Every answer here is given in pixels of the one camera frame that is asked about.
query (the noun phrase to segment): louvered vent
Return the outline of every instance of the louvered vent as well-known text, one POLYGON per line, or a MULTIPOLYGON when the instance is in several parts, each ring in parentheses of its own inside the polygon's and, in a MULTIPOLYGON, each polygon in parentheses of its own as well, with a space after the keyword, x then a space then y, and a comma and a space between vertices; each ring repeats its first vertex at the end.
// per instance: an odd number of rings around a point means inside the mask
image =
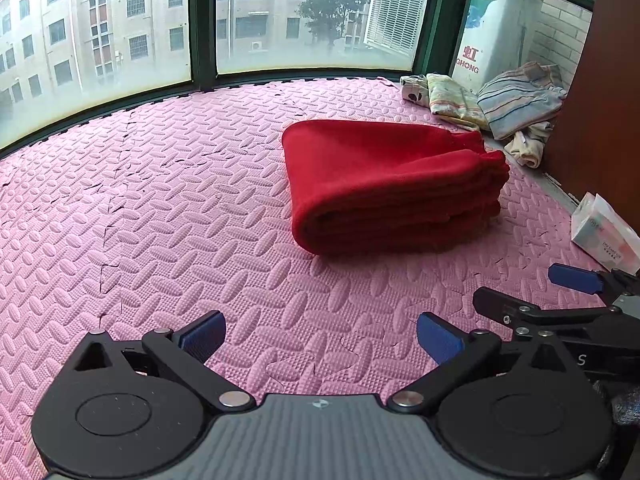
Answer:
POLYGON ((371 0, 365 43, 413 57, 426 0, 371 0))

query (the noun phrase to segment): pink floor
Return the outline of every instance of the pink floor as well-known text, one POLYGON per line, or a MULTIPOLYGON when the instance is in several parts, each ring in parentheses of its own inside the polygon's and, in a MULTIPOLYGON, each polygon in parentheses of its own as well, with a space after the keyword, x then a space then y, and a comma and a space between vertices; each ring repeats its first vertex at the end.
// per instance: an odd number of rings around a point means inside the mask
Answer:
POLYGON ((489 232, 447 253, 325 259, 297 247, 280 134, 313 118, 450 127, 386 80, 297 81, 143 105, 0 160, 1 479, 44 473, 30 415, 93 328, 140 338, 218 309, 228 332, 210 365, 258 398, 386 397, 433 367, 419 313, 488 326, 471 305, 478 286, 597 304, 546 280, 553 262, 596 264, 517 168, 489 232))

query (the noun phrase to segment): red chinese character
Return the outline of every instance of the red chinese character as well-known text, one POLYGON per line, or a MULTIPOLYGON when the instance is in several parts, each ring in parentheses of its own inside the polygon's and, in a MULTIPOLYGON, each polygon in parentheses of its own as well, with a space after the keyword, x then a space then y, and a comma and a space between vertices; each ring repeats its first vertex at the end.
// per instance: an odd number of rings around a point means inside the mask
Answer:
POLYGON ((471 61, 475 61, 477 53, 478 53, 478 49, 467 45, 465 47, 464 54, 462 54, 462 57, 466 57, 467 59, 470 59, 471 61))

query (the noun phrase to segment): red fabric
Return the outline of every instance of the red fabric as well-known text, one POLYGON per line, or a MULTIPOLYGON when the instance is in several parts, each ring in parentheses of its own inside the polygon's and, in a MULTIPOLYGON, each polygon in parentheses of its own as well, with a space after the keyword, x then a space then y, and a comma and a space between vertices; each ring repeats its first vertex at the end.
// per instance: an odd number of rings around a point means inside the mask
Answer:
POLYGON ((450 246, 500 212, 503 152, 480 133, 302 121, 282 135, 293 237, 315 254, 450 246))

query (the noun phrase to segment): brown wooden panel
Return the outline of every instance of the brown wooden panel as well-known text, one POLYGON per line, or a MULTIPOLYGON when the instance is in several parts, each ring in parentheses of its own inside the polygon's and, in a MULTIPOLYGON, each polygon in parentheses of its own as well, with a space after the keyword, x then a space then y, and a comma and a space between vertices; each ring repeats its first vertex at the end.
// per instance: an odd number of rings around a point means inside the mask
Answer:
POLYGON ((640 0, 596 0, 543 169, 581 199, 600 193, 640 233, 640 0))

